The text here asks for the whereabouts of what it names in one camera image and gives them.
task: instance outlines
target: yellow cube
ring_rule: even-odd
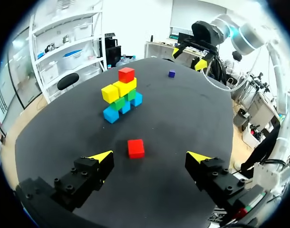
[[[113,83],[113,85],[118,88],[118,92],[119,92],[120,97],[123,97],[126,94],[128,94],[131,90],[136,88],[136,78],[134,78],[132,81],[130,81],[128,83],[123,83],[123,82],[117,81],[117,82]]]
[[[106,87],[102,88],[102,95],[103,99],[109,104],[120,98],[118,89],[114,85],[107,85]]]

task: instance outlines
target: red cube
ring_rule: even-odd
[[[128,83],[134,79],[134,69],[125,67],[118,71],[119,81]]]
[[[128,153],[129,158],[143,158],[145,156],[143,140],[128,140]]]

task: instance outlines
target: green cube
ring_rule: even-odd
[[[128,94],[125,95],[126,101],[131,101],[135,98],[136,89],[131,90]]]
[[[125,106],[125,98],[124,97],[120,97],[119,99],[117,99],[116,101],[114,101],[110,104],[110,107],[116,111],[119,111],[124,106]]]

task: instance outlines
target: computer monitor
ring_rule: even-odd
[[[186,39],[186,38],[194,38],[194,37],[192,35],[188,35],[188,34],[179,32],[178,33],[178,44],[181,44],[184,41],[184,39]]]

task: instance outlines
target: white storage box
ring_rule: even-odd
[[[59,76],[57,62],[53,61],[47,64],[45,69],[40,72],[40,75],[45,84],[49,83],[54,78],[57,78]]]
[[[64,55],[62,66],[64,70],[73,70],[84,63],[83,51],[73,51]]]
[[[100,71],[101,69],[99,67],[96,67],[96,66],[89,66],[85,69],[82,69],[78,72],[79,74],[79,80],[81,81],[86,81],[98,74],[100,74]]]
[[[55,83],[54,85],[50,86],[47,89],[47,91],[49,93],[49,96],[52,96],[52,95],[56,94],[57,92],[59,92],[60,90],[57,88],[57,83]]]
[[[245,128],[243,131],[242,139],[244,143],[246,143],[249,147],[255,148],[260,144],[260,141],[258,141],[251,133],[250,133],[250,127],[249,125]]]
[[[56,98],[58,98],[61,94],[63,94],[63,91],[58,91],[55,94],[53,94],[52,96],[50,96],[50,100],[54,101]]]
[[[84,39],[92,35],[92,23],[74,27],[75,40]]]

